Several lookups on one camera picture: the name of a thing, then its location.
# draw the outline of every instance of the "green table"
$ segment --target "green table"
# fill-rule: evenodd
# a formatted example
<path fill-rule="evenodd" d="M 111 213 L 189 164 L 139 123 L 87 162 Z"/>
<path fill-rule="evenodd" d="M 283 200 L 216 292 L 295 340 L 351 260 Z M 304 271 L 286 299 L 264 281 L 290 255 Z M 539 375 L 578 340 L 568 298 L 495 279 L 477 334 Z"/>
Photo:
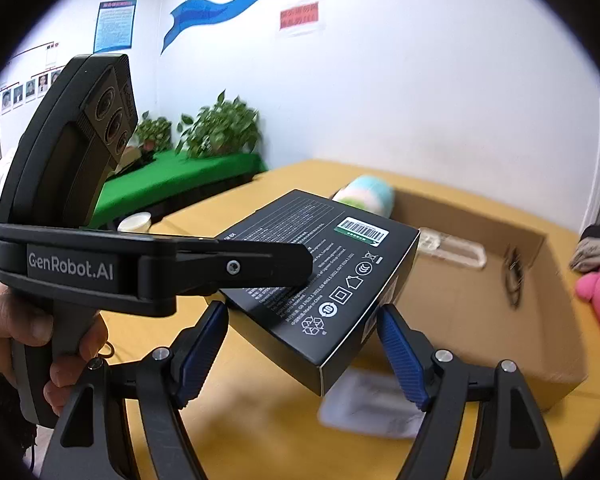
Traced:
<path fill-rule="evenodd" d="M 208 184 L 230 181 L 243 175 L 250 179 L 266 169 L 255 153 L 197 159 L 187 158 L 184 153 L 176 155 L 173 151 L 156 153 L 155 160 L 144 168 L 105 183 L 89 227 L 100 227 Z"/>

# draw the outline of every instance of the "wall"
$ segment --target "wall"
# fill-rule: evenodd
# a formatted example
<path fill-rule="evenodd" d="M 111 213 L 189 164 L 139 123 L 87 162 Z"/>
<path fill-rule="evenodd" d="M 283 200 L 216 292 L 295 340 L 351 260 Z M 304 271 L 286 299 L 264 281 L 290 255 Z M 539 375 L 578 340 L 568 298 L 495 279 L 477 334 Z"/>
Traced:
<path fill-rule="evenodd" d="M 65 65 L 73 56 L 93 52 L 93 38 L 98 6 L 107 0 L 60 0 L 29 33 L 16 50 L 24 52 L 40 44 L 58 43 L 56 62 Z M 160 0 L 137 0 L 132 48 L 129 56 L 134 95 L 139 110 L 154 110 L 156 106 L 156 63 L 160 52 L 157 43 L 157 23 Z M 35 48 L 15 57 L 0 76 L 3 83 L 26 83 L 34 75 L 53 68 L 46 66 L 46 48 Z M 24 103 L 0 116 L 2 152 L 15 147 L 42 99 Z"/>
<path fill-rule="evenodd" d="M 183 1 L 162 0 L 161 38 Z M 315 32 L 280 33 L 281 10 L 314 1 Z M 261 111 L 273 168 L 382 168 L 574 230 L 599 204 L 600 78 L 541 0 L 259 0 L 158 60 L 172 120 L 224 88 Z"/>

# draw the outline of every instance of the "screw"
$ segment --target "screw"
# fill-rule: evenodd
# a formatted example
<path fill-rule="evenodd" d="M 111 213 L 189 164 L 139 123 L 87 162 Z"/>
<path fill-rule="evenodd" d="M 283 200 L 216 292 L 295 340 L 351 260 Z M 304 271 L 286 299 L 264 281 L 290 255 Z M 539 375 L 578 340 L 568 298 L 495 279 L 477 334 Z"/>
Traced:
<path fill-rule="evenodd" d="M 436 352 L 436 359 L 441 363 L 448 363 L 453 358 L 454 355 L 449 350 L 438 350 Z"/>
<path fill-rule="evenodd" d="M 509 373 L 515 372 L 518 369 L 515 362 L 510 361 L 509 359 L 504 359 L 504 361 L 500 363 L 500 366 L 504 371 Z"/>
<path fill-rule="evenodd" d="M 226 264 L 226 271 L 230 275 L 235 276 L 238 274 L 238 272 L 240 272 L 240 262 L 237 260 L 231 260 L 228 264 Z"/>
<path fill-rule="evenodd" d="M 97 370 L 102 366 L 103 362 L 102 357 L 96 357 L 87 363 L 87 368 L 89 370 Z"/>
<path fill-rule="evenodd" d="M 171 351 L 165 346 L 160 346 L 151 352 L 151 357 L 153 357 L 156 361 L 162 361 L 163 359 L 169 357 L 169 355 L 171 355 Z"/>

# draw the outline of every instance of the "blue gripper pad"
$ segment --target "blue gripper pad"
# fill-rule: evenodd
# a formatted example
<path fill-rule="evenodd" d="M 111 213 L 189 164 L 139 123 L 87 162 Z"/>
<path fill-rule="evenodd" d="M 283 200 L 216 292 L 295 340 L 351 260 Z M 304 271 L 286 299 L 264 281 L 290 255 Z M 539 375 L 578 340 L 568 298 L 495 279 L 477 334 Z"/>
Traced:
<path fill-rule="evenodd" d="M 424 409 L 430 399 L 425 389 L 422 364 L 386 306 L 378 310 L 378 336 L 405 397 L 418 409 Z"/>
<path fill-rule="evenodd" d="M 180 332 L 171 345 L 175 354 L 171 362 L 171 375 L 178 385 L 174 400 L 180 409 L 200 394 L 228 326 L 229 313 L 226 305 L 214 301 L 195 327 Z"/>

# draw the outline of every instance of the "red paper notice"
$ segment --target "red paper notice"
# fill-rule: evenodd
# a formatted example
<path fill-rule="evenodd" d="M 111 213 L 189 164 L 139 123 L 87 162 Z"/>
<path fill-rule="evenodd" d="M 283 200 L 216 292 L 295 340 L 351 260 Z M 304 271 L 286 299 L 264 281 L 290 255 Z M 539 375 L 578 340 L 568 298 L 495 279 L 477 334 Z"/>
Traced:
<path fill-rule="evenodd" d="M 318 2 L 292 7 L 280 12 L 280 30 L 283 28 L 318 21 Z"/>

